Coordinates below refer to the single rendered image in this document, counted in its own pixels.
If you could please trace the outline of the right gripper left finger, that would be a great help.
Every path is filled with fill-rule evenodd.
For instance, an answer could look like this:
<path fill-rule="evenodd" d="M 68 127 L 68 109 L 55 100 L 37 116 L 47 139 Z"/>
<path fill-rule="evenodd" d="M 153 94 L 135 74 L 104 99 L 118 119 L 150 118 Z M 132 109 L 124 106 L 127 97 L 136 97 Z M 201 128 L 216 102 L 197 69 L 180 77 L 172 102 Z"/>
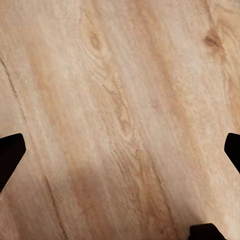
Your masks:
<path fill-rule="evenodd" d="M 22 133 L 0 138 L 0 193 L 26 152 Z"/>

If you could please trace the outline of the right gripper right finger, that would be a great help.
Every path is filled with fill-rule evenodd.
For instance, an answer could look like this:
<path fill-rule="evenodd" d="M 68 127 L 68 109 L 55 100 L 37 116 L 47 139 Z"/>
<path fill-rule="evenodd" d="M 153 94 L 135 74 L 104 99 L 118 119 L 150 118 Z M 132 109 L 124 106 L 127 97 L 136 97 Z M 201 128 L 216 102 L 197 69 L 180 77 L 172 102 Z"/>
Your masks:
<path fill-rule="evenodd" d="M 240 173 L 240 134 L 230 132 L 227 135 L 224 151 Z"/>

